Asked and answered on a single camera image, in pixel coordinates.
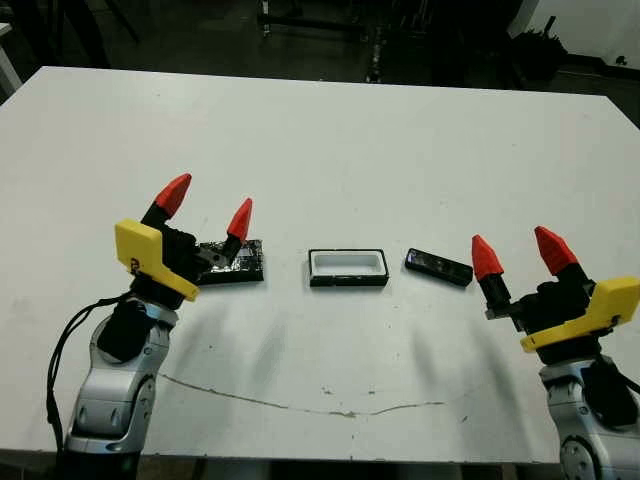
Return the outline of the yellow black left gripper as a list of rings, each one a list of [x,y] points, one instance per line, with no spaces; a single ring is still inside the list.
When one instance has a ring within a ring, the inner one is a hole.
[[[124,219],[115,225],[117,259],[133,276],[130,293],[167,309],[193,302],[202,276],[235,259],[246,243],[251,220],[253,200],[246,198],[231,219],[221,253],[198,244],[189,233],[163,226],[181,206],[191,180],[190,173],[171,180],[141,222]]]

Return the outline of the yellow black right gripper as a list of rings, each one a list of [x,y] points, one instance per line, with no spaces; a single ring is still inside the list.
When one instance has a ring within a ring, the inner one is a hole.
[[[559,282],[545,282],[513,303],[495,251],[482,236],[472,237],[473,270],[487,301],[486,318],[511,319],[525,334],[520,339],[524,352],[538,355],[543,363],[598,355],[599,338],[632,320],[639,305],[639,279],[590,282],[560,235],[544,226],[537,226],[534,234],[542,260]]]

